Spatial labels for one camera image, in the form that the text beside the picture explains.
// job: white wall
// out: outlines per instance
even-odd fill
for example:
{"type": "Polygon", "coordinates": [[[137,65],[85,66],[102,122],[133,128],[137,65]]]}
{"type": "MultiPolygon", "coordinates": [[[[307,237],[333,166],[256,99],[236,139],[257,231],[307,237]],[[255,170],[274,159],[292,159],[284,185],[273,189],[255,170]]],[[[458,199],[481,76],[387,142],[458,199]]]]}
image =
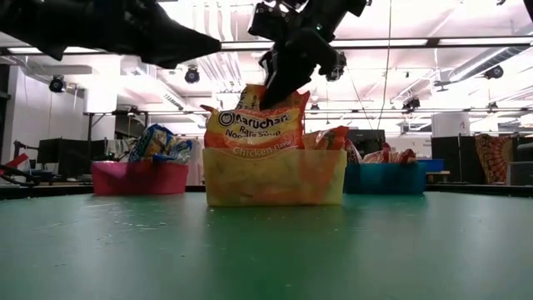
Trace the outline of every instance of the white wall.
{"type": "MultiPolygon", "coordinates": [[[[37,147],[42,139],[87,138],[82,98],[74,103],[71,94],[52,93],[47,84],[27,77],[20,67],[11,67],[8,92],[12,99],[7,102],[3,163],[12,159],[16,140],[37,147]]],[[[36,151],[25,153],[31,159],[37,157],[36,151]]]]}

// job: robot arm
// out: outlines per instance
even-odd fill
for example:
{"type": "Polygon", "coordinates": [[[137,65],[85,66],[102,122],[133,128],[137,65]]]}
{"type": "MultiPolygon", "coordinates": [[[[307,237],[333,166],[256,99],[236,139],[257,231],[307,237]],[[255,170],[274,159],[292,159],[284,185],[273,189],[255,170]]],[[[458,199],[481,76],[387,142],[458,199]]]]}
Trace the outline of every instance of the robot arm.
{"type": "Polygon", "coordinates": [[[329,43],[347,13],[361,16],[367,0],[268,0],[256,5],[248,32],[274,41],[260,60],[266,71],[267,109],[319,74],[335,81],[343,74],[346,57],[329,43]]]}

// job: teal basket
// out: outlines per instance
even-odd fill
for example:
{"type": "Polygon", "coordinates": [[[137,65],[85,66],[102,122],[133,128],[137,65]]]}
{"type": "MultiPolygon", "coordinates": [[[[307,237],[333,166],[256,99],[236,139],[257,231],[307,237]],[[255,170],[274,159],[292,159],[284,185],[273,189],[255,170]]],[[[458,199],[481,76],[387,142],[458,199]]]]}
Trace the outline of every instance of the teal basket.
{"type": "Polygon", "coordinates": [[[424,163],[363,163],[346,167],[344,193],[422,194],[426,189],[424,163]]]}

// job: pink basket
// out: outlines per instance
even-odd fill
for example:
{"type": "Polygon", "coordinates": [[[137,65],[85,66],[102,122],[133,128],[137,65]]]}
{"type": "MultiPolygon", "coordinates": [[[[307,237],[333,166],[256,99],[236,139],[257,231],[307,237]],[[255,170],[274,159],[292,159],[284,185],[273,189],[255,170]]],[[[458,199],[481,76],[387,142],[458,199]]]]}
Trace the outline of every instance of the pink basket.
{"type": "Polygon", "coordinates": [[[172,162],[93,162],[94,193],[172,195],[185,192],[189,167],[172,162]]]}

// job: desk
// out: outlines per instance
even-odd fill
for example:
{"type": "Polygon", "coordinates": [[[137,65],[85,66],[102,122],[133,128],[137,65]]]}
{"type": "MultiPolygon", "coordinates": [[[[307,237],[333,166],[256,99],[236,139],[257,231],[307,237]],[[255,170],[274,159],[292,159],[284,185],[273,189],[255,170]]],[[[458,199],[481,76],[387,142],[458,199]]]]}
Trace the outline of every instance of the desk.
{"type": "Polygon", "coordinates": [[[529,299],[533,201],[427,192],[209,208],[205,193],[0,202],[0,293],[63,299],[529,299]]]}

